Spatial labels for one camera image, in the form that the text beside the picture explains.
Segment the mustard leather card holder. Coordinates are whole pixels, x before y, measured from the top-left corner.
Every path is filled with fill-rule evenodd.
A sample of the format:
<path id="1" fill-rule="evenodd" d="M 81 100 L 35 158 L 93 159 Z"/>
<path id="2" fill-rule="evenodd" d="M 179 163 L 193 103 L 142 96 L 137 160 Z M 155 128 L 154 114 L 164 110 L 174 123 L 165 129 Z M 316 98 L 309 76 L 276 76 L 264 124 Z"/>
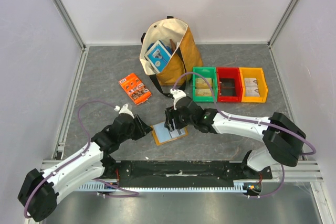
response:
<path id="1" fill-rule="evenodd" d="M 179 138 L 185 137 L 188 135 L 186 128 L 180 130 L 169 131 L 165 126 L 164 122 L 155 124 L 152 126 L 152 135 L 157 146 L 166 144 L 168 142 L 177 140 Z"/>

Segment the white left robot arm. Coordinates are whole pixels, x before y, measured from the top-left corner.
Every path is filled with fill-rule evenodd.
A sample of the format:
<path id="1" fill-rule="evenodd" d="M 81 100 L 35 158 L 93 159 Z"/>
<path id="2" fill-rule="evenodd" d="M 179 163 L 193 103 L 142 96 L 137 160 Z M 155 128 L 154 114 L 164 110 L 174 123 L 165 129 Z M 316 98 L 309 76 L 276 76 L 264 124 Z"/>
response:
<path id="1" fill-rule="evenodd" d="M 116 162 L 111 154 L 126 140 L 139 140 L 151 131 L 138 115 L 121 113 L 69 158 L 44 171 L 29 171 L 18 193 L 24 217 L 42 221 L 81 185 L 100 176 L 112 177 Z"/>

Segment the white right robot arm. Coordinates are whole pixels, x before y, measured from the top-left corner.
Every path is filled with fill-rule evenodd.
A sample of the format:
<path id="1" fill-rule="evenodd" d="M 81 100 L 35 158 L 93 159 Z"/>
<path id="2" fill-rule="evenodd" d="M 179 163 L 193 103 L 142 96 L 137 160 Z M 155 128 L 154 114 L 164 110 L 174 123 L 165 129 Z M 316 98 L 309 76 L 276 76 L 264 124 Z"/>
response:
<path id="1" fill-rule="evenodd" d="M 276 163 L 297 166 L 306 138 L 304 132 L 282 113 L 252 118 L 204 109 L 192 98 L 182 97 L 165 109 L 164 126 L 173 131 L 188 125 L 202 133 L 239 135 L 262 142 L 261 148 L 246 153 L 240 165 L 241 174 L 248 179 Z"/>

